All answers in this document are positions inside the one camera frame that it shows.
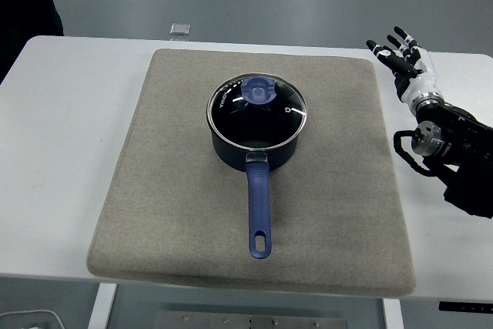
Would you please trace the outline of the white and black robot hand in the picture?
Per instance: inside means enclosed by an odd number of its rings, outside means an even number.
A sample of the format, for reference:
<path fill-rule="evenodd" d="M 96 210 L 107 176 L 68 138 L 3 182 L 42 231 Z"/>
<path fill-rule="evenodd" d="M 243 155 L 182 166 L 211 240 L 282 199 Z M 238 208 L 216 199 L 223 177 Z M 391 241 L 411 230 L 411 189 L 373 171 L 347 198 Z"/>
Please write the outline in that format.
<path fill-rule="evenodd" d="M 437 73 L 428 51 L 400 27 L 395 26 L 394 32 L 400 39 L 388 35 L 387 40 L 396 50 L 370 39 L 366 46 L 380 63 L 390 69 L 399 100 L 408 104 L 411 111 L 415 111 L 418 100 L 427 95 L 443 101 L 436 87 Z"/>

